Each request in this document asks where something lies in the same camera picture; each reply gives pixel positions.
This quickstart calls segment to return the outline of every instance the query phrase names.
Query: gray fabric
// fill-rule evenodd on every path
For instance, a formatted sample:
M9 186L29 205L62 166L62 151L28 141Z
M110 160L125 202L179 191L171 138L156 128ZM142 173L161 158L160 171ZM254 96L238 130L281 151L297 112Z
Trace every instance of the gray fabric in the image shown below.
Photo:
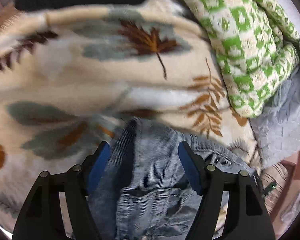
M250 123L263 169L300 150L300 66Z
M191 189L178 157L178 144L183 140L222 171L254 171L210 140L133 119L111 143L109 162L88 200L104 240L185 239L201 197ZM222 206L227 201L225 192Z

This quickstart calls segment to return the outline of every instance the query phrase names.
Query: silver rivet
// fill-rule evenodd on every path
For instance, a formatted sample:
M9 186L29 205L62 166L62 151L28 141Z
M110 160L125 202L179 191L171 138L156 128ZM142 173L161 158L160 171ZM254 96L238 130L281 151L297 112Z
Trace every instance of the silver rivet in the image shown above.
M240 171L241 176L247 177L249 173L247 171Z
M214 171L215 169L216 169L215 166L213 166L211 164L207 165L207 170L208 171Z
M41 178L45 178L45 177L47 177L48 175L49 175L49 172L48 172L48 171L43 171L43 172L40 173L40 177L41 177Z
M81 171L81 165L75 165L72 167L73 171Z

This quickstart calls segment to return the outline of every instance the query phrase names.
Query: green checkered quilt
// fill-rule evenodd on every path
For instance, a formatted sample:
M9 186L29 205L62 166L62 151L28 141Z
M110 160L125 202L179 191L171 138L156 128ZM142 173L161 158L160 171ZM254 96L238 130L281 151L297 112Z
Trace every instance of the green checkered quilt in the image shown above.
M232 107L260 115L299 62L295 26L275 0L184 1L209 35Z

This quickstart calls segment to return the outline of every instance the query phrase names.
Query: checkered pillow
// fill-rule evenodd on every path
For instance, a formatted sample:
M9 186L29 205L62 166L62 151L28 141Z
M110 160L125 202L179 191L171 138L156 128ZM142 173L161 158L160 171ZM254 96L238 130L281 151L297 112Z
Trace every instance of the checkered pillow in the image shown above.
M206 29L228 90L244 117L263 105L298 63L299 34L275 0L185 0Z

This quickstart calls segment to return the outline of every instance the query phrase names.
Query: folded quilt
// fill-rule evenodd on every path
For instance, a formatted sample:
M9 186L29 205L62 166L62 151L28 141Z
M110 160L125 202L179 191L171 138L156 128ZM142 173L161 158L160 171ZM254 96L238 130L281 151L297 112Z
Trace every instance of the folded quilt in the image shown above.
M131 115L202 134L260 167L250 124L229 105L206 33L155 5L37 12L0 33L0 225L6 230L13 230L41 171L81 163ZM61 201L66 205L64 196ZM67 219L65 228L71 235Z
M260 115L299 61L293 23L275 0L184 1L208 32L232 107Z
M250 120L263 168L300 150L300 65L257 118Z

